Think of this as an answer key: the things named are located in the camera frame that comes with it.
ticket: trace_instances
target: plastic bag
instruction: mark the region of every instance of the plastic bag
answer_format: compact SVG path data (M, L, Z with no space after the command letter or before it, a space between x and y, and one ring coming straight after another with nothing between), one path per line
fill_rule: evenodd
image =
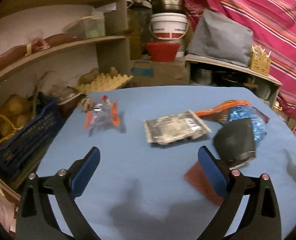
M227 122L232 122L239 119L251 118L251 124L254 134L254 140L256 146L265 137L266 132L266 122L259 115L258 111L252 106L235 106L229 111L229 120Z
M192 112L144 121L147 142L166 145L185 138L197 139L211 132L208 126Z
M9 202L0 188L0 223L9 232L15 214L15 204Z
M57 104L60 106L73 100L79 96L80 93L76 89L67 87L64 83L60 83L59 85L52 86L46 95L57 98Z

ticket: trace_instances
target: metal pot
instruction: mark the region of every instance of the metal pot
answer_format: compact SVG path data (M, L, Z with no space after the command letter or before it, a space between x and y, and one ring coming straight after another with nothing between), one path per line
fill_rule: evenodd
M152 13L181 13L184 14L184 0L151 0Z
M219 75L219 86L224 87L243 87L245 80L245 76L241 73L236 72L225 72L218 71Z

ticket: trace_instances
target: blue gripper pad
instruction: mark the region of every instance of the blue gripper pad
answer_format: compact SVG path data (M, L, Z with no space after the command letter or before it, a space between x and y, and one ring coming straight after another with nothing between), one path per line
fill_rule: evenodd
M228 196L226 178L204 147L199 148L198 161L216 194L225 199Z
M80 197L100 162L100 151L93 147L85 157L86 161L71 181L71 196Z

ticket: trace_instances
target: gray cloth cover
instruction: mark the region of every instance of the gray cloth cover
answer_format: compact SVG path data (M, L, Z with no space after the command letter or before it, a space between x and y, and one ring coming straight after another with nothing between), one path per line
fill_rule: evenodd
M188 52L248 67L253 33L226 16L205 10Z

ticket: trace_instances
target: white bucket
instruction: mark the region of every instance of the white bucket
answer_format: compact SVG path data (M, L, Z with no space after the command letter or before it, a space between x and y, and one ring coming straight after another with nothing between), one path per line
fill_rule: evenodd
M180 13L153 14L150 31L159 40L179 40L188 31L187 17Z

